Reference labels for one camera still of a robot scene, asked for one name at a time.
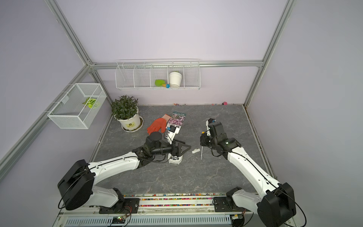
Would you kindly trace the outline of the green toy trowel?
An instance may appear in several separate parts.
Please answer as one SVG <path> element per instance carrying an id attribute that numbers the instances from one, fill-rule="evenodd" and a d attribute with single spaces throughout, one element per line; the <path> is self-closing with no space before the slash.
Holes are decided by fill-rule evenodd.
<path id="1" fill-rule="evenodd" d="M 165 82 L 165 80 L 162 79 L 156 79 L 155 80 L 155 86 L 156 87 L 164 87 L 164 88 L 170 88 L 170 85 Z"/>

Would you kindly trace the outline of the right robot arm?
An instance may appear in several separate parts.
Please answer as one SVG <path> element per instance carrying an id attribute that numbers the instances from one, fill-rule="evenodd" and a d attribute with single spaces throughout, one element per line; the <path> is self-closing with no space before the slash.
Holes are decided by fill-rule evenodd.
<path id="1" fill-rule="evenodd" d="M 226 196 L 214 198 L 216 212 L 244 211 L 256 213 L 266 227 L 280 227 L 296 215 L 295 194 L 288 184 L 264 171 L 235 138 L 229 138 L 220 122 L 210 118 L 207 130 L 200 137 L 200 144 L 224 157 L 246 177 L 255 189 L 249 193 L 241 187 L 228 191 Z"/>

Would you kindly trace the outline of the green item in basket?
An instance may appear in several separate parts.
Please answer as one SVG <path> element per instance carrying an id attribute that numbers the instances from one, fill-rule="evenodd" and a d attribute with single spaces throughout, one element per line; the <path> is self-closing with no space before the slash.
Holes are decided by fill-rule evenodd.
<path id="1" fill-rule="evenodd" d="M 96 109 L 100 106 L 100 102 L 95 98 L 88 97 L 82 105 L 89 109 Z"/>

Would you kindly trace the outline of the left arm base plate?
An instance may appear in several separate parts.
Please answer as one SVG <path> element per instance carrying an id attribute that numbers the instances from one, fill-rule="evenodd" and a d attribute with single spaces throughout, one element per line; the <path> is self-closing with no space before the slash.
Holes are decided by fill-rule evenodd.
<path id="1" fill-rule="evenodd" d="M 99 214 L 134 214 L 138 212 L 139 203 L 139 198 L 122 199 L 110 208 L 100 207 Z"/>

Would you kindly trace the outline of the small white pot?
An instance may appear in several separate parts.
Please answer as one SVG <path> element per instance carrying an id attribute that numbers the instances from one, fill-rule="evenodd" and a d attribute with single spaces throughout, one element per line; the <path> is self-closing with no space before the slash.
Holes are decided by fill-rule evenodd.
<path id="1" fill-rule="evenodd" d="M 169 74 L 169 85 L 171 88 L 179 88 L 182 81 L 182 74 L 179 72 L 171 72 Z"/>

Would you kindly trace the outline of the white alarm device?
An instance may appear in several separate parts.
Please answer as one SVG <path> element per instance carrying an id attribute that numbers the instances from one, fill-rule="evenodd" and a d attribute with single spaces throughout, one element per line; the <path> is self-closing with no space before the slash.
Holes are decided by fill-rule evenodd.
<path id="1" fill-rule="evenodd" d="M 172 156 L 171 154 L 168 154 L 168 163 L 169 164 L 175 164 L 175 165 L 179 165 L 181 164 L 183 160 L 183 156 Z"/>

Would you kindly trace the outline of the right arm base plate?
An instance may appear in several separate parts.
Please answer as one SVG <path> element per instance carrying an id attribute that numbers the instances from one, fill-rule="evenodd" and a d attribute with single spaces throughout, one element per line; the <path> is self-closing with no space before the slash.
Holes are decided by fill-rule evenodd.
<path id="1" fill-rule="evenodd" d="M 214 197 L 212 199 L 215 212 L 246 212 L 249 211 L 243 207 L 238 207 L 229 197 Z"/>

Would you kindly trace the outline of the flower seed packet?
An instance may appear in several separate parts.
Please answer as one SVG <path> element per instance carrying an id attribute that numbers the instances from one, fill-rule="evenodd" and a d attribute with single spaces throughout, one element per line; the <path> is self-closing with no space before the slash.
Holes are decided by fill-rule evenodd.
<path id="1" fill-rule="evenodd" d="M 166 126 L 167 130 L 174 132 L 176 128 L 181 128 L 185 118 L 186 114 L 180 112 L 173 112 L 171 118 L 167 123 Z"/>

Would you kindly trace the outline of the white battery cover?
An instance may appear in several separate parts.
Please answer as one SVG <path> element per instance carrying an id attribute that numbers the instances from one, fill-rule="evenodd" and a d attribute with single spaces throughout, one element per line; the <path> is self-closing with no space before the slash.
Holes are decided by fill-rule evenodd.
<path id="1" fill-rule="evenodd" d="M 192 154 L 195 154 L 195 153 L 197 153 L 197 152 L 200 152 L 200 149 L 199 149 L 199 148 L 198 148 L 198 149 L 193 150 L 193 151 L 192 151 Z"/>

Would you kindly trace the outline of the white vent grille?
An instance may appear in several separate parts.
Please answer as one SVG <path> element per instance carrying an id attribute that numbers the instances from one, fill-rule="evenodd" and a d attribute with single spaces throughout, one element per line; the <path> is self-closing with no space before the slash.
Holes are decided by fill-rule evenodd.
<path id="1" fill-rule="evenodd" d="M 122 220 L 121 216 L 110 217 L 70 217 L 63 227 L 124 227 L 124 226 L 171 226 L 171 225 L 231 225 L 229 215 L 169 215 L 132 216 Z"/>

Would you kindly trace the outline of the orange rubber glove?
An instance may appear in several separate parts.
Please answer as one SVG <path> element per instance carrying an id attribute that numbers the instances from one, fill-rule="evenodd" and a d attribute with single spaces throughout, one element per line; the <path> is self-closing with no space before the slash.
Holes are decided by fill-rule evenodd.
<path id="1" fill-rule="evenodd" d="M 164 133 L 166 131 L 166 126 L 171 116 L 165 114 L 163 117 L 156 119 L 148 128 L 147 133 L 150 135 L 153 132 L 160 131 Z"/>

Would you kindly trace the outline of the potted green plant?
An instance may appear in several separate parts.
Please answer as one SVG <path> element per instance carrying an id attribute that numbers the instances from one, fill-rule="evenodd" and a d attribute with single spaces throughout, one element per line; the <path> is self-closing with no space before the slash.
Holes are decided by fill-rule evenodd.
<path id="1" fill-rule="evenodd" d="M 139 115 L 138 99 L 135 97 L 120 96 L 112 102 L 111 108 L 113 117 L 126 132 L 136 132 L 142 127 L 143 120 Z"/>

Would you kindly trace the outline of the yellow handled screwdriver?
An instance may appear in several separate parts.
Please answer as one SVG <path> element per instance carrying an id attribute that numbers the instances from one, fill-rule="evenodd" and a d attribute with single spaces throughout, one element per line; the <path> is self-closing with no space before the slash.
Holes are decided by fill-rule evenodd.
<path id="1" fill-rule="evenodd" d="M 200 139 L 200 145 L 201 145 L 201 149 L 200 149 L 200 160 L 202 160 L 203 159 L 203 145 L 202 145 L 202 138 Z"/>

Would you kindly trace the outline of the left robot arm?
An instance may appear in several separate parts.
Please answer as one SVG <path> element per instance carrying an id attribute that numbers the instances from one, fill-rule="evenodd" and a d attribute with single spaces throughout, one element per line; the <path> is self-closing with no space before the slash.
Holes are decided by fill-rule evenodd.
<path id="1" fill-rule="evenodd" d="M 165 157 L 163 163 L 169 161 L 168 155 L 181 157 L 190 149 L 183 141 L 166 142 L 160 132 L 153 132 L 142 146 L 125 155 L 91 163 L 79 160 L 57 185 L 61 195 L 58 208 L 72 211 L 82 206 L 98 206 L 101 214 L 132 212 L 132 206 L 119 189 L 106 189 L 97 184 L 119 173 L 156 163 L 157 155 Z"/>

